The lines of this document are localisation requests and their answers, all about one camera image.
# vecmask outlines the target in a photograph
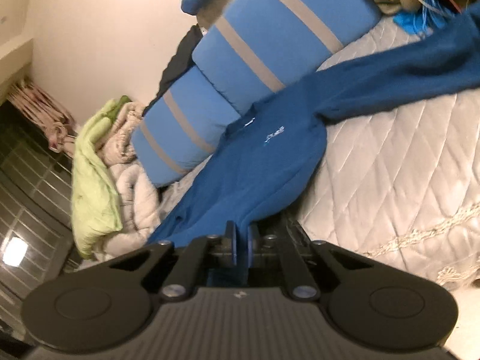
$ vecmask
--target beige wall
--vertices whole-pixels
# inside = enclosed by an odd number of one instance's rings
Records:
[[[0,45],[20,35],[29,0],[0,0]]]
[[[181,0],[31,0],[33,79],[82,124],[108,99],[147,104],[196,23]]]

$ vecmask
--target green blanket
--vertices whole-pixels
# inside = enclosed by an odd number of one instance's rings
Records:
[[[85,123],[75,140],[71,225],[80,255],[92,257],[93,245],[104,235],[122,230],[119,196],[107,167],[95,153],[95,143],[105,135],[125,103],[110,100]]]

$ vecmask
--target white quilted bedspread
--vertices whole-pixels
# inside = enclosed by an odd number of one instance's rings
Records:
[[[418,40],[382,21],[320,67]],[[480,256],[480,89],[346,120],[298,220],[325,239],[448,288],[476,278]]]

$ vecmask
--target lace trim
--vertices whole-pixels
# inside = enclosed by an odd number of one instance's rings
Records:
[[[442,221],[438,225],[435,225],[429,230],[420,231],[418,229],[413,229],[410,233],[405,234],[401,237],[395,237],[386,244],[381,245],[377,249],[369,250],[363,252],[362,254],[365,257],[373,258],[381,256],[382,254],[387,254],[392,251],[399,251],[402,248],[406,248],[410,245],[416,245],[426,239],[437,237],[441,234],[446,233],[455,226],[461,225],[466,221],[469,221],[471,218],[475,218],[480,215],[480,202],[472,204],[466,208],[460,208],[453,216]]]
[[[453,266],[447,266],[443,268],[437,275],[437,283],[440,286],[445,285],[446,283],[458,282],[461,280],[466,280],[469,277],[473,276],[480,269],[480,259],[477,260],[477,264],[472,266],[470,269],[458,273]]]

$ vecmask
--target gray stripe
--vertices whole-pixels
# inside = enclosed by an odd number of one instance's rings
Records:
[[[343,48],[335,34],[301,0],[279,1],[309,28],[331,53],[336,53]]]
[[[170,89],[166,91],[163,95],[163,101],[172,112],[173,117],[177,120],[182,130],[185,131],[185,133],[189,136],[191,141],[208,154],[212,154],[215,151],[215,147],[209,145],[202,137],[197,134],[197,132],[194,130],[194,128],[191,126],[191,124],[183,114],[182,110],[175,102],[172,96],[172,92],[170,92]]]
[[[237,34],[227,19],[220,16],[215,22],[215,26],[243,62],[272,92],[278,92],[285,88],[285,85],[265,66],[255,52],[250,49],[249,45]]]
[[[157,141],[155,140],[155,138],[152,136],[152,134],[150,134],[150,131],[148,131],[148,128],[145,124],[144,121],[142,121],[140,123],[140,131],[143,133],[143,135],[145,136],[145,139],[147,140],[148,144],[150,145],[150,147],[155,151],[155,153],[157,153],[157,156],[160,157],[160,159],[165,163],[167,164],[172,170],[174,170],[175,172],[181,174],[181,175],[186,175],[189,170],[188,169],[183,169],[181,168],[180,166],[178,166],[176,164],[175,161],[173,161],[168,155],[167,153],[165,153],[163,151],[163,149],[157,144]]]

